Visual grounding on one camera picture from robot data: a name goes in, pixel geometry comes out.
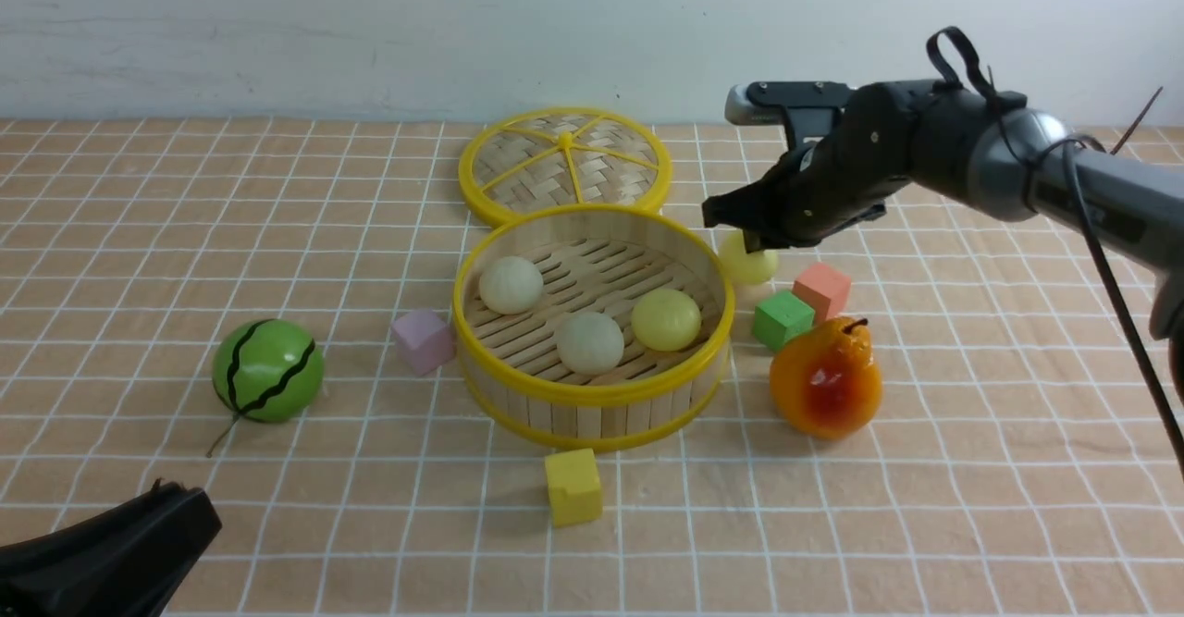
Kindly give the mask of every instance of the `block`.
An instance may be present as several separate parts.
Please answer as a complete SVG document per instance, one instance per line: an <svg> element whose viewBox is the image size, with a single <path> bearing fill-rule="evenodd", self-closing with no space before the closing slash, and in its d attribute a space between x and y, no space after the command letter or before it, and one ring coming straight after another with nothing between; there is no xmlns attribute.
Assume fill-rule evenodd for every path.
<svg viewBox="0 0 1184 617"><path fill-rule="evenodd" d="M604 513L600 493L600 470L592 449L580 449L548 455L543 458L547 471L547 497L551 500L551 520L555 527L591 522Z"/></svg>
<svg viewBox="0 0 1184 617"><path fill-rule="evenodd" d="M851 295L851 278L818 262L793 281L793 295L813 308L815 322L821 323L843 314Z"/></svg>
<svg viewBox="0 0 1184 617"><path fill-rule="evenodd" d="M768 351L781 351L789 340L813 327L815 310L790 291L778 291L757 304L752 334Z"/></svg>
<svg viewBox="0 0 1184 617"><path fill-rule="evenodd" d="M410 310L391 324L391 330L399 356L417 377L426 375L456 356L452 327L435 310Z"/></svg>

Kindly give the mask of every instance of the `toy watermelon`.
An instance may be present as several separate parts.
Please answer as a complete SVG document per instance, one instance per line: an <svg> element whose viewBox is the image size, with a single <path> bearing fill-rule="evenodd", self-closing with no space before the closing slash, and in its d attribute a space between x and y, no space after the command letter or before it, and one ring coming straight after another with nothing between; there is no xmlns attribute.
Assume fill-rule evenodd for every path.
<svg viewBox="0 0 1184 617"><path fill-rule="evenodd" d="M259 319L237 327L223 340L214 354L212 378L214 392L234 414L231 428L240 418L282 423L316 399L324 358L308 330L283 319Z"/></svg>

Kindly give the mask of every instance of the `white wall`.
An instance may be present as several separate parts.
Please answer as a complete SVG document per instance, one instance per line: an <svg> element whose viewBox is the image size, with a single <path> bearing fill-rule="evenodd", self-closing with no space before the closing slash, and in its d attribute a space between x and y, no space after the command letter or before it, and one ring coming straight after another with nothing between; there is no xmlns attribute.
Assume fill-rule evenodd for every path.
<svg viewBox="0 0 1184 617"><path fill-rule="evenodd" d="M1184 0L0 0L0 115L721 118L733 83L932 76L959 24L1076 123L1184 124Z"/></svg>

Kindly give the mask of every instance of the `yellow cube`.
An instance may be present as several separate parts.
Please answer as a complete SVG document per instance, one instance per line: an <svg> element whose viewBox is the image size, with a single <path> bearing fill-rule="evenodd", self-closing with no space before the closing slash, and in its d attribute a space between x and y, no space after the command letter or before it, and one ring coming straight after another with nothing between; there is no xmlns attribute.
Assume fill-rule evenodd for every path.
<svg viewBox="0 0 1184 617"><path fill-rule="evenodd" d="M548 455L547 496L555 527L591 522L604 513L600 494L600 470L592 449L580 449Z"/></svg>

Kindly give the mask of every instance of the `black object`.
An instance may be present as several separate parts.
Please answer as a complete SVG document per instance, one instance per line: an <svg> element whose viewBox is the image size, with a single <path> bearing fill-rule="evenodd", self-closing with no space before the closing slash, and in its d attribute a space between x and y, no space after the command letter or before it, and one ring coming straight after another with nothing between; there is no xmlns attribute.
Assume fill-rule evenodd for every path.
<svg viewBox="0 0 1184 617"><path fill-rule="evenodd" d="M970 86L942 57L942 38L961 57ZM858 86L841 108L835 103L843 92L834 83L733 86L726 118L780 121L790 150L760 180L708 197L703 225L742 230L747 251L809 249L883 217L888 197L918 184L999 221L1044 216L1076 230L1184 473L1184 435L1102 251L1156 274L1148 330L1153 340L1169 340L1184 398L1184 175L1106 153L1090 136L1029 108L1018 91L996 90L958 27L931 36L926 52L939 78Z"/></svg>
<svg viewBox="0 0 1184 617"><path fill-rule="evenodd" d="M0 616L157 617L221 527L204 490L157 481L90 520L0 547Z"/></svg>

